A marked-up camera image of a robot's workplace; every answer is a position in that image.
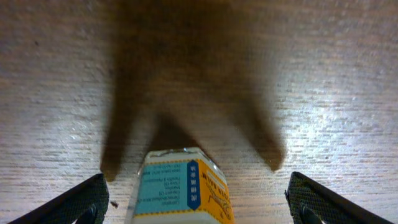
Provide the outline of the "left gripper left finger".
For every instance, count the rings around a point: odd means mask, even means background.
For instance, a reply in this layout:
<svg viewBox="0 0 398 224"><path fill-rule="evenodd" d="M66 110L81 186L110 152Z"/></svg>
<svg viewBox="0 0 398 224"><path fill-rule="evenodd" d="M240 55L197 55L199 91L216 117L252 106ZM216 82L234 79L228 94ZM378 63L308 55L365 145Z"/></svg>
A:
<svg viewBox="0 0 398 224"><path fill-rule="evenodd" d="M103 174L96 174L10 224L102 224L109 192Z"/></svg>

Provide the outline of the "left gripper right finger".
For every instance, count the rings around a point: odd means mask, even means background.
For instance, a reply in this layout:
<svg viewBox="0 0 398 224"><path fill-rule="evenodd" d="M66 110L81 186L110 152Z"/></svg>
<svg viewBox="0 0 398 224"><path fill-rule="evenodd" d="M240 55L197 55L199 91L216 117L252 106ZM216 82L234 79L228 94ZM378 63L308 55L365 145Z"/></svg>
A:
<svg viewBox="0 0 398 224"><path fill-rule="evenodd" d="M392 224L299 172L291 173L285 198L295 224Z"/></svg>

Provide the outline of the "small gold-lidded balm jar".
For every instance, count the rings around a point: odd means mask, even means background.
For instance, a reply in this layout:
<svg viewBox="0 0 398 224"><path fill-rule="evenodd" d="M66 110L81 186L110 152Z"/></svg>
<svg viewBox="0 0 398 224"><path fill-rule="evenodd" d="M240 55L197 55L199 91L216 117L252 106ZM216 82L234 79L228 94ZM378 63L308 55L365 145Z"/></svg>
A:
<svg viewBox="0 0 398 224"><path fill-rule="evenodd" d="M126 223L235 223L226 176L199 147L148 152L138 178Z"/></svg>

